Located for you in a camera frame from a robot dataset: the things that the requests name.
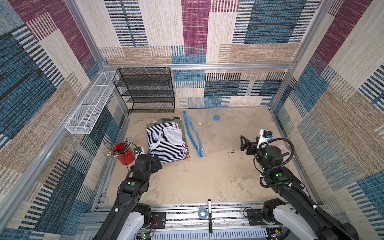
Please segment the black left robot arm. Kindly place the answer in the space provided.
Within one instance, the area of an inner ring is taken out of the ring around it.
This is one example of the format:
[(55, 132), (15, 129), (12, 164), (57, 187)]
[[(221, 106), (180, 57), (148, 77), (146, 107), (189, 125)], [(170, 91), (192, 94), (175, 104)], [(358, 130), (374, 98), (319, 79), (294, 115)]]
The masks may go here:
[(95, 240), (133, 240), (138, 231), (151, 224), (151, 207), (140, 204), (148, 191), (151, 175), (162, 169), (158, 157), (138, 155), (126, 178), (120, 183), (117, 198)]

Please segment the red white striped tank top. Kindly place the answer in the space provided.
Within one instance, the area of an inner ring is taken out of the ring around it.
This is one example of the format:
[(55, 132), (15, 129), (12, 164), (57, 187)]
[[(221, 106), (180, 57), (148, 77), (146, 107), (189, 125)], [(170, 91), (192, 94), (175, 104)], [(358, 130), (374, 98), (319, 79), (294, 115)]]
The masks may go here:
[(182, 141), (182, 147), (183, 147), (183, 160), (185, 160), (188, 158), (187, 156), (188, 147), (185, 141)]

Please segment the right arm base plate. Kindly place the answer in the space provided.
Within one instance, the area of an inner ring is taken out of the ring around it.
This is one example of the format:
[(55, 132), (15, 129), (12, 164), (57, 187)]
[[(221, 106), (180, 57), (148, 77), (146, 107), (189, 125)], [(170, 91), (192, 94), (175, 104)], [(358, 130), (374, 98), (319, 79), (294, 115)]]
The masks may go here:
[(246, 218), (250, 226), (263, 226), (265, 225), (263, 209), (246, 209)]

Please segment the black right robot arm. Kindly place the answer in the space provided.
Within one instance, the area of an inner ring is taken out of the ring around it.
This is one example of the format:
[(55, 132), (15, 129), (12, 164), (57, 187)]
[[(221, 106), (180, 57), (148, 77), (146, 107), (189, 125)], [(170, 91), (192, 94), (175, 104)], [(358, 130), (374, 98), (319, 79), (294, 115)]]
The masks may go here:
[(259, 164), (260, 185), (281, 196), (264, 202), (266, 224), (280, 223), (301, 240), (357, 240), (358, 231), (350, 223), (341, 223), (305, 193), (304, 184), (286, 167), (295, 155), (293, 143), (273, 138), (262, 130), (254, 142), (240, 137), (241, 151)]

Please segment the clear vacuum bag blue zip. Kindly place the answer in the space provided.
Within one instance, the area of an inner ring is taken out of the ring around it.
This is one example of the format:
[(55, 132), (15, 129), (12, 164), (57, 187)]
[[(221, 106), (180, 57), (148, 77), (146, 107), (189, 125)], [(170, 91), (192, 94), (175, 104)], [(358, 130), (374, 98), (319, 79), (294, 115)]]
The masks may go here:
[(183, 111), (187, 135), (200, 158), (218, 153), (233, 153), (238, 136), (229, 112), (222, 109), (189, 109)]

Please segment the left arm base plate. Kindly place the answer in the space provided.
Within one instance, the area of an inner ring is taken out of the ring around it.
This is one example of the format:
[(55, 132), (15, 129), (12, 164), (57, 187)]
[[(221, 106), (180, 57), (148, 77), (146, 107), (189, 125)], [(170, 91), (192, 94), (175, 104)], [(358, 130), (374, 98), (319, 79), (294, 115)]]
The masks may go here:
[(152, 212), (150, 229), (152, 230), (165, 229), (166, 220), (167, 220), (166, 212)]

